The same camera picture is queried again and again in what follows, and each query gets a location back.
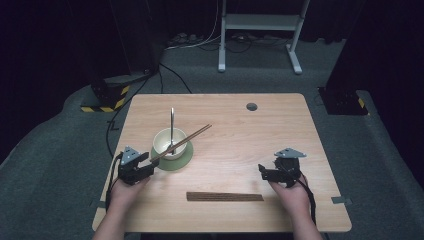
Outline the metal spoon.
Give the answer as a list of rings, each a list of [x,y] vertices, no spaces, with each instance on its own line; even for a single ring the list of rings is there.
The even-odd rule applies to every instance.
[[[175,111],[174,111],[174,108],[171,107],[171,127],[170,127],[170,132],[171,133],[170,133],[170,144],[168,146],[169,149],[174,147],[174,120],[175,120]],[[169,152],[169,154],[171,156],[174,156],[175,155],[175,151],[176,150],[174,149],[171,152]]]

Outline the person's left hand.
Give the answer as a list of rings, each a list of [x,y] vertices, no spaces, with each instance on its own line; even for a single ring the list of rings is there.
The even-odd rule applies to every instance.
[[[111,190],[111,201],[108,211],[126,214],[149,181],[150,178],[146,178],[134,185],[128,185],[121,179],[117,179]]]

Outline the brown wooden chopstick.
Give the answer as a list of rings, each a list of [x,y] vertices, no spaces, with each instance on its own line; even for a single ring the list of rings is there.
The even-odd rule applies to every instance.
[[[211,124],[207,124],[204,127],[202,127],[201,129],[197,130],[196,132],[192,133],[191,135],[187,136],[186,138],[184,138],[183,140],[179,141],[178,143],[174,144],[173,148],[167,148],[165,151],[163,151],[162,153],[156,155],[155,157],[152,157],[150,159],[151,161],[154,160],[160,160],[162,157],[164,157],[165,155],[167,155],[169,152],[171,152],[172,150],[176,150],[178,147],[184,145],[185,143],[189,142],[190,140],[192,140],[193,138],[197,137],[199,134],[203,133],[204,131],[206,131],[207,129],[211,128],[212,125]]]
[[[164,158],[165,160],[175,160],[181,157],[187,144],[198,135],[209,129],[211,124],[207,124],[201,129],[187,135],[183,130],[177,128],[166,128],[156,134],[153,140],[153,150],[156,156],[151,158],[151,162]]]

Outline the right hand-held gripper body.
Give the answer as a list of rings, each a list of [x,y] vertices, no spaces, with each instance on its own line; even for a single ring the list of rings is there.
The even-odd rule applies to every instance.
[[[284,183],[286,188],[292,187],[301,176],[299,159],[306,154],[292,148],[274,153],[274,165],[277,170],[277,182]]]

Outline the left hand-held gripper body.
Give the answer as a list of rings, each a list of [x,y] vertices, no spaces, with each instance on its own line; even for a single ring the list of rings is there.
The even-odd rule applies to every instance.
[[[128,185],[134,185],[154,174],[155,168],[146,167],[150,163],[141,166],[141,163],[145,160],[142,162],[136,160],[140,154],[142,153],[130,146],[126,146],[124,151],[118,155],[118,178]]]

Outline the black stand with striped base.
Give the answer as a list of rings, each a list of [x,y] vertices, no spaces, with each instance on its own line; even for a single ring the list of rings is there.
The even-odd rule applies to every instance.
[[[114,111],[128,84],[158,71],[164,49],[162,0],[84,0],[74,17],[84,42],[91,94],[84,108]]]

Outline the dark brown wooden strip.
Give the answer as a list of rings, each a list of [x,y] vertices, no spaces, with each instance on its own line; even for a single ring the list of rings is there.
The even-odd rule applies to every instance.
[[[245,193],[218,193],[218,192],[187,192],[188,201],[219,201],[219,202],[242,202],[263,201],[261,194]]]

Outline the green round saucer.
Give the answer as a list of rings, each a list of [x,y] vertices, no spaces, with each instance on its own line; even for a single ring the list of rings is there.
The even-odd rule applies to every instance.
[[[164,146],[162,146],[161,144],[159,144],[158,146],[154,145],[151,149],[151,156],[155,157],[156,155],[161,153],[167,146],[168,143],[166,143]],[[192,143],[188,142],[186,144],[185,152],[179,158],[169,160],[163,157],[159,161],[158,168],[164,171],[176,171],[178,169],[181,169],[190,162],[193,157],[193,151],[194,149]]]

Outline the person's right hand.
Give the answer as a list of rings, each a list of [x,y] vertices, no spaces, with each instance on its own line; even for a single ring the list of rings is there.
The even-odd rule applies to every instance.
[[[270,182],[269,185],[278,195],[280,202],[293,222],[311,221],[310,201],[303,176],[291,187],[285,188],[280,183]]]

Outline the white metal stand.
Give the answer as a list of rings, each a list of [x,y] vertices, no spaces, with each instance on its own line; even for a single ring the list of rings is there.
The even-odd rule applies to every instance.
[[[221,34],[218,53],[218,71],[226,70],[226,31],[227,30],[258,30],[258,31],[289,31],[293,33],[291,42],[286,45],[286,50],[294,72],[303,73],[296,47],[305,21],[310,0],[303,0],[301,11],[298,15],[265,15],[265,14],[236,14],[228,13],[227,0],[222,0]]]

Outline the black stand with dark base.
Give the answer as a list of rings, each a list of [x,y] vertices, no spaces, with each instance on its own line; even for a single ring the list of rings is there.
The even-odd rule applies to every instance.
[[[424,0],[365,0],[319,93],[330,114],[366,115],[359,90],[385,106],[422,101]]]

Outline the dark power strip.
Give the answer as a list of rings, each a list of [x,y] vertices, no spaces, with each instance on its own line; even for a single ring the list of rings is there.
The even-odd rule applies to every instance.
[[[202,42],[204,38],[196,34],[178,33],[167,44],[169,47],[189,46]]]

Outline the cream ceramic bowl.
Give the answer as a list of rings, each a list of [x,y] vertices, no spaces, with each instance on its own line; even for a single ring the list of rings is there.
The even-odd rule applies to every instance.
[[[186,133],[181,129],[166,128],[156,134],[153,140],[153,148],[158,154],[160,154],[167,150],[170,144],[176,145],[186,137]],[[184,143],[183,145],[176,148],[173,152],[167,153],[164,158],[166,160],[176,160],[185,153],[186,147],[187,144]]]

